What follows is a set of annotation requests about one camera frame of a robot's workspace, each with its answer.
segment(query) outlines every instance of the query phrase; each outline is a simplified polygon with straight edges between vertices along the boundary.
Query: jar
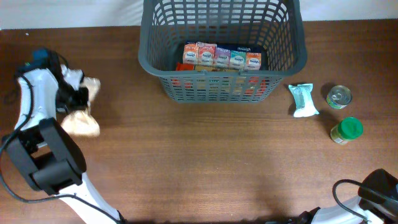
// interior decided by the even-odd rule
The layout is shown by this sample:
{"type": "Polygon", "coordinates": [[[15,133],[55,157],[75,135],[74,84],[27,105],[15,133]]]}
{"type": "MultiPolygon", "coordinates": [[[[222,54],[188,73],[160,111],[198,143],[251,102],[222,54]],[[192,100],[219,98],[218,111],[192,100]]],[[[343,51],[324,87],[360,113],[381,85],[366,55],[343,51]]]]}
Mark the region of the jar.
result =
{"type": "Polygon", "coordinates": [[[331,139],[341,145],[359,138],[363,133],[362,123],[353,117],[345,118],[330,131],[331,139]]]}

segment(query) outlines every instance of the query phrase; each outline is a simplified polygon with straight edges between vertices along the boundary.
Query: green lid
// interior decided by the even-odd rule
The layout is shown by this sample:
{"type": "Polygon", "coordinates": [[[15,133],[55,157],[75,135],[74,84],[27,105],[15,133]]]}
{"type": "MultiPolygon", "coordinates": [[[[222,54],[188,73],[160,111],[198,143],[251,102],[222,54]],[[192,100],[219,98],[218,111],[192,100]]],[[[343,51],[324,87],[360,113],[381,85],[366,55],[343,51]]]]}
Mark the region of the green lid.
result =
{"type": "Polygon", "coordinates": [[[349,117],[340,122],[338,132],[341,134],[341,137],[347,140],[354,140],[362,135],[363,126],[358,119],[349,117]]]}

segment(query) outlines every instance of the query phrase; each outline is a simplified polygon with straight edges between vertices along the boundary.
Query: gray basket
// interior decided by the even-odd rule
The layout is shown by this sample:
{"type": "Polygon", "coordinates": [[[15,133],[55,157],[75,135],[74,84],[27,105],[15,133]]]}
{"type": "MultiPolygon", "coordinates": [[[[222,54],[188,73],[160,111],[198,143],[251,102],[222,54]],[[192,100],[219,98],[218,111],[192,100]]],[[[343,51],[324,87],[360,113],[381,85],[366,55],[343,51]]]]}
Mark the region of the gray basket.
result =
{"type": "Polygon", "coordinates": [[[259,102],[307,61],[299,0],[145,0],[138,58],[177,102],[259,102]],[[268,70],[176,72],[187,40],[260,45],[268,70]]]}

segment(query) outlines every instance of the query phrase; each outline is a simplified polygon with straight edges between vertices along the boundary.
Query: white wall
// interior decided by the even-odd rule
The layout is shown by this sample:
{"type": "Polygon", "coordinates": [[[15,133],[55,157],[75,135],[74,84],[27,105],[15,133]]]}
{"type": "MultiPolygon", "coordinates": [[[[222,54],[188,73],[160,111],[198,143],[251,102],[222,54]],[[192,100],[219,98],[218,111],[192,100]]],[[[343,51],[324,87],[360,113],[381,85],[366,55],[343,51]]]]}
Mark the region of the white wall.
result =
{"type": "MultiPolygon", "coordinates": [[[[143,1],[0,0],[0,28],[138,26],[143,1]]],[[[300,5],[305,21],[398,18],[398,0],[301,0],[300,5]]]]}

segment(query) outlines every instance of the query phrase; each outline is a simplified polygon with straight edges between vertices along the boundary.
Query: wooden table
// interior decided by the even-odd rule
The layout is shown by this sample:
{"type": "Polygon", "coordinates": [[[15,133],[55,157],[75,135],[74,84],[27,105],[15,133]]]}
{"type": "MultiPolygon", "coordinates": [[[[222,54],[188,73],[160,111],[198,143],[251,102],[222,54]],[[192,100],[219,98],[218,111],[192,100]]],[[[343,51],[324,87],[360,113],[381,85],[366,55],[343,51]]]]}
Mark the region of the wooden table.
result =
{"type": "MultiPolygon", "coordinates": [[[[0,31],[0,96],[15,68],[40,46],[99,78],[92,114],[98,138],[74,138],[102,196],[132,221],[238,221],[294,216],[336,203],[339,179],[362,181],[384,168],[398,177],[398,21],[306,22],[306,67],[263,102],[178,104],[139,65],[139,27],[0,31]],[[295,119],[289,83],[313,83],[318,116],[295,119]],[[325,93],[346,85],[353,102],[333,110],[325,93]],[[340,146],[330,129],[347,116],[364,125],[340,146]]],[[[12,131],[19,102],[1,105],[0,135],[12,131]]],[[[19,194],[44,197],[8,156],[1,170],[19,194]]],[[[339,189],[342,200],[357,187],[339,189]]],[[[61,201],[27,205],[0,189],[0,222],[81,223],[61,201]]]]}

